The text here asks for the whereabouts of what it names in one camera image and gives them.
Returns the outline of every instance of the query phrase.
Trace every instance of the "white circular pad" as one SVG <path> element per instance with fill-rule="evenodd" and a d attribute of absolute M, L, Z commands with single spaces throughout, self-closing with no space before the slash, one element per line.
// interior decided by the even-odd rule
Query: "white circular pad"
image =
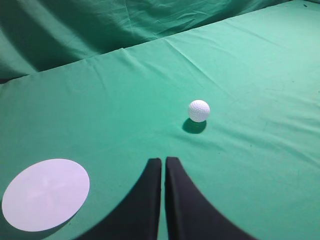
<path fill-rule="evenodd" d="M 2 212 L 17 229 L 48 230 L 81 208 L 89 187 L 89 176 L 78 163 L 59 158 L 41 161 L 12 180 L 2 198 Z"/>
<path fill-rule="evenodd" d="M 205 121 L 210 114 L 208 103 L 202 100 L 195 100 L 189 105 L 189 117 L 192 121 L 201 123 Z"/>

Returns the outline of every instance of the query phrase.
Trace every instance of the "green table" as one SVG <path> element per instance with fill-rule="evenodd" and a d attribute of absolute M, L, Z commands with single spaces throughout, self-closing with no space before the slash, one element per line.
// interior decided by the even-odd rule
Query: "green table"
<path fill-rule="evenodd" d="M 319 4 L 295 0 L 0 85 L 0 194 L 34 163 L 78 162 L 89 196 L 46 238 L 72 239 L 123 199 L 149 158 L 177 156 L 256 238 L 320 239 L 319 22 Z M 183 129 L 195 99 L 211 107 L 199 134 Z"/>

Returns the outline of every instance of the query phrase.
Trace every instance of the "golf ball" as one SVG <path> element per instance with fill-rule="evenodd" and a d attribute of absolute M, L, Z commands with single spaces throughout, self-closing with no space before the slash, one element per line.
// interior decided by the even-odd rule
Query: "golf ball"
<path fill-rule="evenodd" d="M 210 114 L 208 103 L 202 100 L 195 100 L 189 105 L 189 117 L 192 121 L 201 123 L 205 121 Z"/>

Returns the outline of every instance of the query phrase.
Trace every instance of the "green cloth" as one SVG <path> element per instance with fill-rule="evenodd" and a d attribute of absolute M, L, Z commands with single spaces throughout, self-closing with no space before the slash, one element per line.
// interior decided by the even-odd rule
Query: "green cloth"
<path fill-rule="evenodd" d="M 48 70 L 287 0 L 1 0 L 0 80 Z"/>
<path fill-rule="evenodd" d="M 206 198 L 256 238 L 320 239 L 320 5 L 304 3 L 1 85 L 0 195 L 39 161 L 78 162 L 88 198 L 46 238 L 69 240 L 112 211 L 148 158 L 177 156 Z M 196 99 L 211 115 L 192 134 L 183 124 Z M 6 228 L 0 222 L 0 239 L 14 239 Z"/>

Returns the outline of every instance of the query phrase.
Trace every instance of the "white disc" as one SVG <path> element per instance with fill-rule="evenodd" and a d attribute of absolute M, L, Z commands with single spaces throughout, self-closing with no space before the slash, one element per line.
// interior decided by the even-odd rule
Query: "white disc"
<path fill-rule="evenodd" d="M 192 121 L 200 123 L 209 117 L 210 107 L 202 100 L 195 100 L 189 105 L 189 117 Z"/>
<path fill-rule="evenodd" d="M 86 170 L 67 159 L 38 162 L 19 173 L 2 198 L 2 212 L 13 227 L 38 232 L 70 219 L 90 187 Z"/>

